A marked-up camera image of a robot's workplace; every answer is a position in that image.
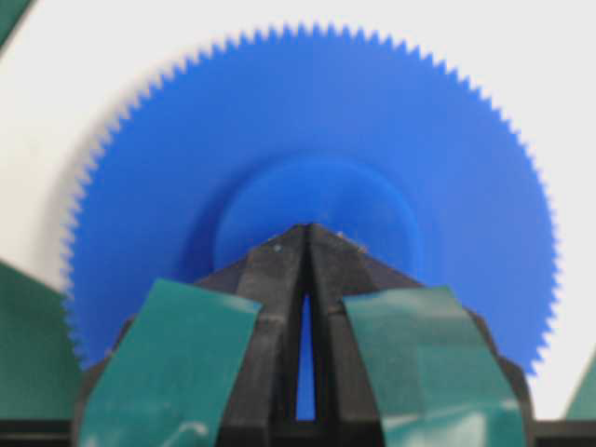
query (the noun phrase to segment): green object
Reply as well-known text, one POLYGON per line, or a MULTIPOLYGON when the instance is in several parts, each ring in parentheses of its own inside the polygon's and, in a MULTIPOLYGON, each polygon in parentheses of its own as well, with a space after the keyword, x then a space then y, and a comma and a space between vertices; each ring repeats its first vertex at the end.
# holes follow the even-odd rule
POLYGON ((569 407, 567 419, 596 419, 596 351, 569 407))
POLYGON ((80 445, 215 445, 258 310, 158 280, 91 393, 80 445))
POLYGON ((345 298, 393 446, 524 446, 518 402, 446 288, 345 298))
POLYGON ((0 1, 0 47, 5 43, 10 32, 30 3, 30 0, 0 1))
POLYGON ((62 300, 0 263, 0 419, 72 416, 81 372, 62 300))

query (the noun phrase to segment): green tape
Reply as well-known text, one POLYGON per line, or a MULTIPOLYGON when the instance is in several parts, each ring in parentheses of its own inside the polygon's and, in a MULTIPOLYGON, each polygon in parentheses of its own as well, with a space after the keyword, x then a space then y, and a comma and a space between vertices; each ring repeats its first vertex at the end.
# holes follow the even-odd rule
POLYGON ((0 263, 0 419, 67 419, 81 372, 63 297, 0 263))
POLYGON ((524 446, 515 395, 448 289, 345 298, 386 446, 524 446))
POLYGON ((29 3, 29 0, 0 1, 0 47, 7 40, 29 3))
POLYGON ((91 394, 80 445, 214 445, 258 310, 160 279, 91 394))
POLYGON ((596 351, 569 407, 567 419, 596 419, 596 351))

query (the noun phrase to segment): white surface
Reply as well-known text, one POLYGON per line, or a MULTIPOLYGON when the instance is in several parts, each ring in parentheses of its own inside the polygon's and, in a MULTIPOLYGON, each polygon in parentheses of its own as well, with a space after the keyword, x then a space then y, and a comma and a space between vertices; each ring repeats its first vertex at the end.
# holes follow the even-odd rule
POLYGON ((502 106, 548 184, 561 254, 558 318, 531 379, 560 416, 594 330, 593 2, 38 1, 0 59, 0 258, 56 288, 75 167, 105 119, 164 62, 273 23, 391 33, 470 76, 502 106))

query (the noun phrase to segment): black plastic holder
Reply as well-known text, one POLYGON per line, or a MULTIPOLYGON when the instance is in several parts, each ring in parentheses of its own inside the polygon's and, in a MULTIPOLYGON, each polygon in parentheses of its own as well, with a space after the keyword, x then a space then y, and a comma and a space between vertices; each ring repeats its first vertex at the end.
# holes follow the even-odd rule
MULTIPOLYGON (((374 260, 344 237, 310 224, 294 226, 196 284, 263 305, 220 421, 217 447, 384 446, 373 390, 342 297, 422 287, 420 283, 374 260), (298 421, 296 393, 306 296, 311 303, 316 417, 298 421)), ((482 318, 468 313, 511 384, 528 444, 596 446, 594 420, 534 420, 523 371, 498 355, 482 318)), ((0 421, 0 445, 70 445, 86 400, 108 362, 86 374, 72 424, 0 421)))

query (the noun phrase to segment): gear teeth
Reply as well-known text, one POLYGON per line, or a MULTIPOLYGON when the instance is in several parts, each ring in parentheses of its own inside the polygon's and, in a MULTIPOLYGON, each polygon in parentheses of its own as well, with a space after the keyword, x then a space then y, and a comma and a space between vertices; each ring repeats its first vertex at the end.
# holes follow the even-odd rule
MULTIPOLYGON (((391 47, 393 50, 397 52, 410 54, 416 57, 418 60, 422 61, 423 63, 430 64, 430 66, 436 69, 438 73, 440 73, 441 75, 445 75, 449 79, 453 80, 455 83, 461 84, 461 86, 465 88, 466 91, 468 91, 471 95, 475 96, 482 102, 487 102, 490 109, 495 114, 497 114, 498 118, 505 124, 505 126, 508 127, 509 131, 516 136, 518 142, 524 148, 525 154, 528 157, 532 169, 536 173, 536 177, 539 183, 543 186, 545 193, 548 191, 548 184, 544 180, 544 175, 542 171, 537 167, 538 164, 536 163, 534 157, 533 146, 531 144, 522 143, 522 136, 520 132, 514 127, 510 117, 505 114, 504 110, 496 106, 490 92, 488 92, 484 88, 481 88, 480 86, 475 86, 473 84, 473 81, 470 80, 469 77, 460 74, 458 70, 455 67, 450 66, 447 63, 447 61, 435 59, 432 52, 423 50, 420 46, 414 45, 413 43, 410 43, 406 40, 400 40, 398 43, 394 43, 394 40, 390 34, 384 34, 384 36, 382 37, 382 35, 378 32, 371 31, 367 33, 362 28, 353 28, 348 25, 343 25, 339 27, 337 25, 334 25, 333 23, 329 23, 325 26, 321 26, 317 22, 300 22, 293 26, 288 23, 285 23, 278 27, 272 25, 265 28, 264 32, 261 31, 261 29, 255 29, 251 33, 243 32, 237 34, 236 38, 234 36, 228 36, 221 43, 216 42, 213 43, 211 46, 205 46, 198 48, 194 51, 188 51, 182 59, 170 64, 168 67, 166 67, 165 70, 159 72, 154 78, 149 79, 148 82, 145 83, 144 87, 138 89, 135 95, 127 101, 126 106, 117 111, 117 113, 115 114, 115 118, 112 121, 108 122, 104 130, 98 134, 97 140, 93 145, 91 154, 84 163, 84 169, 81 170, 80 175, 77 175, 77 186, 74 189, 72 200, 66 207, 68 211, 66 213, 67 217, 63 220, 62 223, 62 226, 64 228, 64 235, 61 237, 61 246, 64 248, 64 254, 61 256, 61 258, 62 263, 66 265, 67 268, 61 271, 64 273, 70 271, 68 266, 70 265, 70 260, 73 256, 70 247, 72 243, 75 241, 75 229, 78 227, 77 216, 78 213, 81 211, 80 204, 85 197, 84 186, 92 182, 92 171, 97 169, 97 161, 103 157, 105 148, 111 145, 113 135, 120 131, 123 121, 130 119, 130 116, 134 115, 134 112, 140 109, 145 101, 151 99, 158 90, 161 90, 163 88, 164 83, 170 82, 171 80, 175 79, 177 75, 185 73, 188 65, 198 65, 200 63, 209 62, 209 60, 212 59, 212 57, 214 56, 218 56, 224 54, 225 52, 231 51, 232 49, 238 49, 239 47, 247 45, 261 44, 268 40, 278 41, 282 38, 307 37, 309 35, 334 35, 343 38, 350 38, 358 43, 370 42, 374 45, 391 47)), ((558 226, 558 217, 552 205, 553 199, 550 194, 547 194, 547 204, 552 220, 553 263, 557 266, 556 274, 553 276, 553 292, 555 294, 555 297, 557 297, 558 299, 556 302, 551 304, 552 316, 549 317, 546 321, 546 330, 543 333, 543 340, 545 345, 540 346, 538 348, 537 355, 539 356, 539 358, 531 362, 532 372, 529 374, 532 378, 531 383, 537 383, 537 381, 534 379, 535 373, 537 373, 539 376, 540 372, 542 372, 545 369, 545 364, 550 361, 549 346, 551 346, 553 341, 557 339, 557 333, 561 330, 561 323, 559 318, 560 312, 562 311, 560 298, 562 295, 561 284, 563 275, 563 272, 559 268, 559 261, 561 257, 561 242, 558 238, 558 235, 560 233, 558 226)), ((62 279, 64 283, 71 284, 69 275, 62 275, 62 279)), ((78 332, 78 324, 75 321, 74 317, 70 317, 68 322, 69 326, 72 328, 72 332, 70 335, 71 340, 73 340, 76 346, 75 352, 77 353, 77 356, 79 356, 84 361, 82 342, 76 336, 76 333, 78 332)))

